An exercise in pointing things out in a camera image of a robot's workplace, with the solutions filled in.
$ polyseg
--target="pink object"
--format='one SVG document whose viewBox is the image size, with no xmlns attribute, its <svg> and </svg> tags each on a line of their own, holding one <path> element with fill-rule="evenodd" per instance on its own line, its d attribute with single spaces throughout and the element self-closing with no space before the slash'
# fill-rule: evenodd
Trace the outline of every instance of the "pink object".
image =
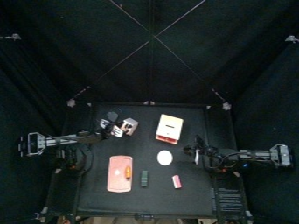
<svg viewBox="0 0 299 224">
<path fill-rule="evenodd" d="M 179 175 L 172 176 L 172 183 L 173 183 L 173 188 L 183 187 Z"/>
<path fill-rule="evenodd" d="M 132 185 L 132 162 L 128 156 L 113 156 L 109 158 L 107 172 L 107 190 L 113 193 L 131 191 Z M 131 167 L 131 178 L 127 178 L 127 167 Z"/>
</svg>

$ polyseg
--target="small box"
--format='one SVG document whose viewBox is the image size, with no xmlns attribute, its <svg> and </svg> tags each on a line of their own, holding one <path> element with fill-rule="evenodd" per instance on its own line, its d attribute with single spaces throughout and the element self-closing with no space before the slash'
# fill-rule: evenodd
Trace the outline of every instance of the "small box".
<svg viewBox="0 0 299 224">
<path fill-rule="evenodd" d="M 125 132 L 127 135 L 132 136 L 137 126 L 137 121 L 132 118 L 127 118 L 120 129 Z"/>
<path fill-rule="evenodd" d="M 143 173 L 141 173 L 141 186 L 147 186 L 147 180 L 148 180 L 148 171 L 143 171 Z"/>
<path fill-rule="evenodd" d="M 183 128 L 183 119 L 161 114 L 155 139 L 177 144 Z"/>
<path fill-rule="evenodd" d="M 179 175 L 172 176 L 172 184 L 173 184 L 173 188 L 183 187 Z"/>
</svg>

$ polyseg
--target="black table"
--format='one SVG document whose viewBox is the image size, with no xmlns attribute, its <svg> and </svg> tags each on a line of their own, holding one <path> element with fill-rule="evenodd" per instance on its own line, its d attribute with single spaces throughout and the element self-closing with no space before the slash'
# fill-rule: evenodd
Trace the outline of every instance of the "black table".
<svg viewBox="0 0 299 224">
<path fill-rule="evenodd" d="M 207 144 L 235 150 L 229 112 L 221 106 L 171 104 L 143 106 L 100 103 L 89 106 L 83 104 L 69 109 L 64 134 L 76 133 L 79 129 L 95 130 L 99 120 L 105 118 L 107 112 L 112 110 L 119 111 L 121 120 L 133 118 L 139 121 L 139 125 L 132 136 L 121 138 L 112 136 L 108 140 L 89 146 L 93 155 L 91 169 L 79 180 L 72 177 L 69 186 L 64 186 L 69 189 L 75 183 L 79 185 L 76 191 L 68 195 L 75 199 L 75 206 L 65 210 L 67 214 L 76 213 L 87 217 L 105 215 L 141 218 L 213 217 L 216 206 L 211 195 L 212 178 L 204 171 L 201 163 L 196 165 L 192 157 L 183 153 L 183 147 L 193 144 L 195 136 L 200 135 Z M 181 137 L 177 144 L 155 139 L 161 114 L 183 119 Z M 172 163 L 167 166 L 160 165 L 156 160 L 161 150 L 172 153 Z M 116 193 L 107 190 L 108 160 L 116 155 L 133 158 L 132 190 L 129 192 Z M 141 170 L 148 171 L 148 187 L 140 186 Z M 176 174 L 180 176 L 181 189 L 173 188 L 172 176 Z M 57 187 L 57 183 L 51 188 L 56 190 L 51 191 L 48 207 L 57 213 L 57 210 L 63 210 L 64 207 L 57 206 L 64 190 Z"/>
</svg>

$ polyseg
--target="cable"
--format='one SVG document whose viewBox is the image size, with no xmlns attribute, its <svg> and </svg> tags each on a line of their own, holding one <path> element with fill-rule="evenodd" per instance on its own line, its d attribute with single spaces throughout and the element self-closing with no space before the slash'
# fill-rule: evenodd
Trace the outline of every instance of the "cable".
<svg viewBox="0 0 299 224">
<path fill-rule="evenodd" d="M 220 168 L 223 162 L 225 161 L 227 158 L 232 157 L 232 156 L 236 156 L 236 155 L 241 155 L 241 154 L 248 154 L 248 152 L 233 152 L 233 153 L 229 153 L 219 162 L 219 165 L 217 166 L 209 166 L 211 169 L 217 169 Z"/>
</svg>

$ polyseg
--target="floor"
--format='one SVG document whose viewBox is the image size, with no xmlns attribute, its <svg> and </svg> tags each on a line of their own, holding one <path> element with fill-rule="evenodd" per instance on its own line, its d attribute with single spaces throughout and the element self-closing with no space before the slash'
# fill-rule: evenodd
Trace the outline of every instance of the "floor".
<svg viewBox="0 0 299 224">
<path fill-rule="evenodd" d="M 212 224 L 216 220 L 213 219 L 199 219 L 199 224 Z M 81 222 L 81 224 L 189 224 L 183 222 L 183 220 L 176 219 L 159 219 L 151 221 L 140 221 L 133 218 L 113 218 L 113 217 L 93 217 L 88 218 Z"/>
</svg>

